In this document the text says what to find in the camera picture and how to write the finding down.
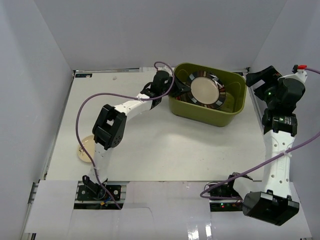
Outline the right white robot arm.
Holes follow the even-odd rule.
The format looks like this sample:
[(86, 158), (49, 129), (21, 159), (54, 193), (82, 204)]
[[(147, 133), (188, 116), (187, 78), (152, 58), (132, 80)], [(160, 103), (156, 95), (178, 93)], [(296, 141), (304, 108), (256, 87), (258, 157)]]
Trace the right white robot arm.
[(246, 76), (248, 87), (263, 82), (254, 90), (255, 96), (266, 103), (261, 120), (265, 143), (263, 177), (255, 182), (248, 173), (236, 174), (225, 192), (233, 200), (242, 198), (245, 216), (275, 226), (282, 226), (300, 209), (290, 189), (289, 150), (298, 132), (294, 110), (306, 91), (307, 76), (306, 65), (295, 65), (288, 75), (281, 75), (269, 66)]

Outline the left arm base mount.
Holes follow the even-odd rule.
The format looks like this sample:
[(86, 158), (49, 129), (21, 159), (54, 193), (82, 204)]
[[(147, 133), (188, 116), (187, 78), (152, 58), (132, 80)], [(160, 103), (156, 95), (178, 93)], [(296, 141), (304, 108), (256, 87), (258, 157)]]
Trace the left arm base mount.
[(111, 199), (110, 195), (105, 192), (104, 189), (100, 189), (98, 194), (94, 194), (83, 183), (77, 187), (74, 206), (75, 210), (120, 210), (124, 205), (124, 193), (125, 187), (119, 184), (108, 185), (104, 183), (104, 186), (114, 200), (117, 202), (120, 208), (118, 208), (115, 202)]

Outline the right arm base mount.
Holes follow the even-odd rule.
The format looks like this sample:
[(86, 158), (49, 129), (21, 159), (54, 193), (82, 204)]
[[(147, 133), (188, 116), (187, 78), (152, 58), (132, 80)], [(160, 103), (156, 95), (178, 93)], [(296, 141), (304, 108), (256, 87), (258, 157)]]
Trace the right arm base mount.
[(210, 211), (213, 212), (241, 212), (243, 200), (236, 199), (240, 195), (232, 188), (230, 183), (226, 183), (208, 192), (211, 197), (221, 197), (222, 199), (210, 200)]

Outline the black rimmed striped plate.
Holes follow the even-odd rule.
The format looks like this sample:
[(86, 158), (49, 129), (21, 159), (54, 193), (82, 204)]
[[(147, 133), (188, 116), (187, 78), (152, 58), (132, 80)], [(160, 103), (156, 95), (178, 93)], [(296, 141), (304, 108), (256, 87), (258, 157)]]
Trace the black rimmed striped plate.
[(196, 71), (191, 73), (185, 82), (190, 90), (185, 99), (194, 105), (217, 110), (222, 107), (227, 98), (225, 85), (212, 72)]

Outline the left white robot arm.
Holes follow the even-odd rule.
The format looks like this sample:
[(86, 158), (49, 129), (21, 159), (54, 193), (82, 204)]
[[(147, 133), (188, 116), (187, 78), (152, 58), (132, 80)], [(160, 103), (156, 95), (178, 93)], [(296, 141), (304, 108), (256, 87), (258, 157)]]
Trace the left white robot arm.
[(101, 184), (107, 181), (107, 169), (111, 159), (112, 149), (117, 147), (123, 139), (126, 123), (138, 114), (156, 107), (162, 96), (173, 98), (190, 92), (191, 88), (178, 78), (159, 70), (148, 82), (134, 100), (111, 106), (102, 107), (93, 126), (94, 154), (90, 172), (82, 177), (88, 193), (99, 200), (105, 196), (106, 187)]

